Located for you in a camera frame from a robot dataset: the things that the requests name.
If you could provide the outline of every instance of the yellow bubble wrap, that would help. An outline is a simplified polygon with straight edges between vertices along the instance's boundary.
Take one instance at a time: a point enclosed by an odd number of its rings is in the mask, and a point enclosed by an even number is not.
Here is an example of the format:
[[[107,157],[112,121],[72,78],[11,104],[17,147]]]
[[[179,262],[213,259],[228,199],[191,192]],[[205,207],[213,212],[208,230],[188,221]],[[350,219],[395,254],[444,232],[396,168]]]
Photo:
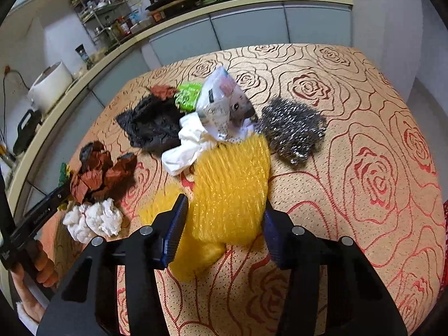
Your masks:
[[[246,245],[261,231],[270,151],[262,135],[204,152],[194,166],[194,238]]]
[[[156,193],[152,203],[139,213],[142,226],[151,225],[159,213],[171,210],[181,193],[184,192],[177,185],[167,186],[164,191]],[[169,265],[173,275],[181,282],[188,282],[195,274],[211,267],[225,251],[224,244],[204,243],[194,239],[191,235],[191,215],[189,210],[176,256]]]

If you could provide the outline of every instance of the white tissue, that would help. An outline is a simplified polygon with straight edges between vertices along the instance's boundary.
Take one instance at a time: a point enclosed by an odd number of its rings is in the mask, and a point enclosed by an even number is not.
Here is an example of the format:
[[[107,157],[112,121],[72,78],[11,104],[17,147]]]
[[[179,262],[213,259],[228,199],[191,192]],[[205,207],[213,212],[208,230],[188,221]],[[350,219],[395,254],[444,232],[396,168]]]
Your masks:
[[[95,236],[116,236],[121,230],[123,214],[108,198],[94,205],[75,206],[67,212],[62,223],[74,240],[88,244]]]
[[[99,236],[117,236],[122,228],[123,215],[113,205],[112,198],[98,202],[86,210],[87,225]]]
[[[216,146],[217,141],[207,133],[196,112],[185,115],[180,120],[181,146],[165,151],[162,164],[171,176],[177,176],[191,166],[199,155]]]
[[[88,244],[96,235],[86,223],[85,210],[87,206],[75,206],[67,212],[62,223],[69,230],[70,235],[75,241]]]

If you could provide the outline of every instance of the white appliance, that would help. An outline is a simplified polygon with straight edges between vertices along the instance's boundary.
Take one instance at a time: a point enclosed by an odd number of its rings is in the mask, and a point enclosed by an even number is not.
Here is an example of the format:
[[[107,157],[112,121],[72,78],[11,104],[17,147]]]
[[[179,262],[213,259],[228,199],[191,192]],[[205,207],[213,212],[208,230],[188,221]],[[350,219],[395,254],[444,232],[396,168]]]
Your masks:
[[[66,65],[58,62],[48,67],[36,79],[28,92],[28,98],[45,114],[52,109],[72,82],[72,75]]]

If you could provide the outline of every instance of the table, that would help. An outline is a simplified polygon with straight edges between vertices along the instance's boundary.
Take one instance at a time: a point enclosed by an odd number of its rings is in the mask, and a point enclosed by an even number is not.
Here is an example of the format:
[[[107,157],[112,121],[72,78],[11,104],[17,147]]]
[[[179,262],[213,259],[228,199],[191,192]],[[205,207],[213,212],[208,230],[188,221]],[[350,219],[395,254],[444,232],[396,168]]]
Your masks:
[[[169,176],[154,155],[131,148],[114,121],[155,84],[203,81],[223,65],[258,114],[273,97],[307,103],[328,120],[322,147],[299,169],[272,155],[270,201],[294,224],[318,237],[353,237],[375,267],[412,332],[436,301],[444,266],[445,221],[437,172],[428,146],[406,104],[366,57],[352,48],[324,45],[251,46],[210,53],[156,69],[129,81],[104,109],[78,153],[100,140],[116,158],[137,154],[135,185],[118,205],[122,236],[140,227],[138,209],[155,192],[180,182],[191,196],[193,176]],[[79,254],[59,224],[44,228],[43,242],[64,273]],[[223,257],[189,283],[156,271],[165,319],[172,335],[272,335],[281,315],[288,272],[270,261],[260,235],[250,247],[228,246]],[[119,269],[119,315],[129,333],[124,269]],[[325,319],[321,296],[319,327]]]

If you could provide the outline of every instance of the kitchen counter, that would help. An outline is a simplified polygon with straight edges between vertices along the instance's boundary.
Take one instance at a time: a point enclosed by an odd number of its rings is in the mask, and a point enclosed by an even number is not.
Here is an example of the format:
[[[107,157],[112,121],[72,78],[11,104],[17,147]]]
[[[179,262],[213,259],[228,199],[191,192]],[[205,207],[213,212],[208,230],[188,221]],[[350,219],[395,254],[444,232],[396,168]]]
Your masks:
[[[200,9],[190,11],[188,13],[176,16],[172,19],[164,21],[156,26],[153,26],[143,32],[137,34],[135,37],[129,39],[126,43],[119,46],[117,49],[108,54],[105,58],[99,61],[92,69],[90,69],[85,75],[83,75],[79,81],[74,84],[61,98],[61,100],[55,105],[53,110],[47,115],[43,125],[37,131],[36,136],[31,142],[29,148],[24,153],[22,160],[17,166],[11,185],[8,188],[8,202],[10,204],[11,212],[14,214],[17,208],[19,197],[22,192],[22,188],[26,181],[26,177],[30,172],[33,161],[35,160],[40,148],[42,147],[44,141],[49,136],[53,127],[58,122],[62,114],[68,109],[70,104],[75,100],[79,93],[87,87],[87,85],[99,75],[103,69],[105,69],[109,64],[112,64],[122,53],[126,52],[128,49],[133,47],[138,42],[148,39],[152,35],[163,31],[164,29],[170,28],[176,24],[182,23],[187,20],[198,18],[203,15],[208,15],[217,11],[223,11],[231,8],[238,8],[241,6],[249,6],[253,4],[260,3],[274,3],[274,2],[300,2],[300,1],[310,1],[310,2],[322,2],[322,3],[339,3],[343,5],[352,6],[353,0],[231,0],[224,1],[222,3],[209,5],[202,7]]]

